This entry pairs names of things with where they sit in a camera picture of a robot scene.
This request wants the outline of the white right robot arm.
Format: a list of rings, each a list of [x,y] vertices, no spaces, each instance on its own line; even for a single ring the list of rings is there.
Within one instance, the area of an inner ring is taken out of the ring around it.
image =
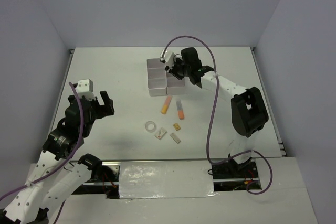
[[[202,64],[194,47],[181,50],[179,56],[164,49],[160,55],[160,62],[164,64],[165,71],[175,78],[179,80],[187,78],[191,84],[215,94],[207,132],[206,156],[213,166],[230,162],[229,173],[233,177],[242,176],[254,151],[257,133],[269,120],[261,91],[257,87],[240,86],[223,77],[218,73],[215,62],[212,66]],[[230,118],[236,135],[228,157],[216,162],[210,157],[210,138],[219,99],[230,105]]]

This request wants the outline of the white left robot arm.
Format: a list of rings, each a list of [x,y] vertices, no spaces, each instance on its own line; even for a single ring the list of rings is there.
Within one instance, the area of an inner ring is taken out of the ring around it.
[[[89,136],[95,120],[114,115],[113,101],[106,91],[99,104],[93,93],[77,91],[68,97],[57,127],[48,135],[40,158],[25,185],[13,191],[16,197],[1,210],[1,223],[48,223],[56,210],[61,210],[66,199],[87,181],[112,182],[115,173],[92,154],[79,158],[72,169],[60,180],[57,176],[70,162],[72,154]]]

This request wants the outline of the small yellow box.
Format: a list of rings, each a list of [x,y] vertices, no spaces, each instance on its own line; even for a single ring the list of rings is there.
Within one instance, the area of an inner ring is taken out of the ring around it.
[[[173,126],[177,131],[181,129],[181,127],[178,123],[173,124]]]

